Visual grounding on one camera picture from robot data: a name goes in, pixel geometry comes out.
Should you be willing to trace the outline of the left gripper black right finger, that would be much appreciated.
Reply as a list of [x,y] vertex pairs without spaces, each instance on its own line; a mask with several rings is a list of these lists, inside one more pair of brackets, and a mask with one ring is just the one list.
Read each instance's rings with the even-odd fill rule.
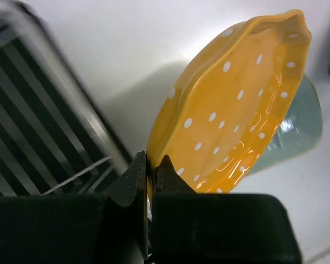
[[155,171],[155,263],[302,263],[287,210],[266,194],[198,194],[165,156]]

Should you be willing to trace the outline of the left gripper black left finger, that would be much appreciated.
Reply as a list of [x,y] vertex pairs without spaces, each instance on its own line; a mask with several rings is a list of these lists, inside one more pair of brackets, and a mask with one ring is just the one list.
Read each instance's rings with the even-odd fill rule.
[[130,263],[147,247],[146,155],[104,192],[0,197],[0,263]]

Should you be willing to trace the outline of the yellow dotted plate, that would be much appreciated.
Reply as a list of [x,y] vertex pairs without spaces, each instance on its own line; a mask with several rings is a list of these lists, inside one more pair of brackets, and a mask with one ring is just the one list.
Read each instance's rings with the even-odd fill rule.
[[146,149],[198,193],[228,193],[262,156],[302,81],[311,32],[293,9],[218,34],[170,89]]

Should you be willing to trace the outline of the light green divided tray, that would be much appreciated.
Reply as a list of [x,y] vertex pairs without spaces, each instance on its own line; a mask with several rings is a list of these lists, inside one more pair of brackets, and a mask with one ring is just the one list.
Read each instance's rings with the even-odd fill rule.
[[322,132],[317,91],[310,78],[304,75],[278,131],[249,173],[255,174],[311,150],[320,141]]

